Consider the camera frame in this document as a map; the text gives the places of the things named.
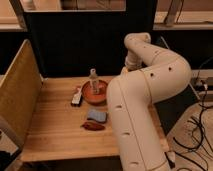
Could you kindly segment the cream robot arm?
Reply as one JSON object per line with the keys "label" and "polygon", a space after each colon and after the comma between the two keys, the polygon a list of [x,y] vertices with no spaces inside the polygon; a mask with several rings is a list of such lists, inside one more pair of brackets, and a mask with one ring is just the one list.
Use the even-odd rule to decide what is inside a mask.
{"label": "cream robot arm", "polygon": [[170,171],[160,138],[148,110],[182,92],[191,68],[179,54],[153,45],[147,33],[124,39],[129,70],[107,87],[107,105],[124,171]]}

